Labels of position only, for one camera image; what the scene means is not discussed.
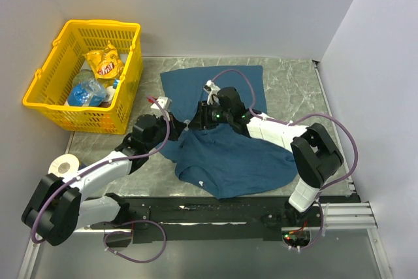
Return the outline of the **blue t-shirt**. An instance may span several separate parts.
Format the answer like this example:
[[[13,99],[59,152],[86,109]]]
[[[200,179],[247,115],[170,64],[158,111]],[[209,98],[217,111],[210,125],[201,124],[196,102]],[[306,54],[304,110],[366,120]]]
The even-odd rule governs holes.
[[[161,73],[163,91],[172,100],[170,110],[177,120],[194,117],[198,102],[207,98],[203,86],[212,78],[221,88],[234,87],[246,106],[267,111],[262,66],[194,67]],[[208,131],[184,131],[160,152],[176,164],[174,172],[181,181],[217,199],[278,189],[297,175],[290,151],[239,135],[228,124]]]

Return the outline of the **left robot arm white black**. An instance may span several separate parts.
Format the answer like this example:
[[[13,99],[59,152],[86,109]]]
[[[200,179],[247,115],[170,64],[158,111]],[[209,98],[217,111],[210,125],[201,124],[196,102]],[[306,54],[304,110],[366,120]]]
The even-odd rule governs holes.
[[[106,157],[76,173],[60,178],[44,176],[35,188],[23,214],[22,222],[31,229],[35,244],[48,242],[57,246],[75,230],[90,224],[108,222],[115,228],[128,223],[127,204],[113,194],[91,199],[103,186],[135,172],[167,141],[178,140],[186,123],[172,113],[156,117],[138,117],[132,131]]]

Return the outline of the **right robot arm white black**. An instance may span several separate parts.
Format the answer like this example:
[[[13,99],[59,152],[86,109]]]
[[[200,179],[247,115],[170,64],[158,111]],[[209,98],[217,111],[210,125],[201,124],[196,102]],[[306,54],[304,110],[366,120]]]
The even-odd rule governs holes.
[[[239,135],[267,141],[293,154],[300,178],[289,197],[285,217],[291,225],[301,225],[308,219],[308,210],[320,189],[344,162],[328,131],[320,123],[277,123],[263,112],[246,108],[234,87],[219,88],[209,80],[203,90],[208,98],[198,102],[196,114],[188,123],[191,129],[228,124]]]

